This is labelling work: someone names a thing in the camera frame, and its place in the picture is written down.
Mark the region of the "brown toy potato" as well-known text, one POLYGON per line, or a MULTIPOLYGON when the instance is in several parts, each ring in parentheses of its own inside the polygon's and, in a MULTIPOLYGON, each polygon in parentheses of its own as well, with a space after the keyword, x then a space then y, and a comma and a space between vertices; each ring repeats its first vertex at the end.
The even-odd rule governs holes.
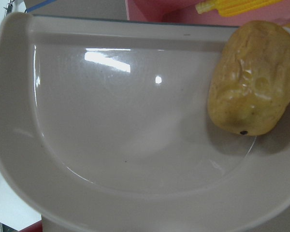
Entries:
POLYGON ((239 27, 211 80, 207 110, 221 129, 257 136, 271 131, 290 103, 290 29, 267 21, 239 27))

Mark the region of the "pink plastic bin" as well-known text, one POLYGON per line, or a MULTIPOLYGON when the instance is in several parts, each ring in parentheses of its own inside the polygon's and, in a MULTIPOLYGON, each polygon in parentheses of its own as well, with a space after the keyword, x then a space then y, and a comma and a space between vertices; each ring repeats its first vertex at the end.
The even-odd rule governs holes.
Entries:
POLYGON ((200 25, 240 26, 251 20, 265 20, 279 25, 290 24, 290 0, 282 0, 232 17, 217 11, 198 14, 198 0, 127 0, 127 18, 131 21, 200 25))

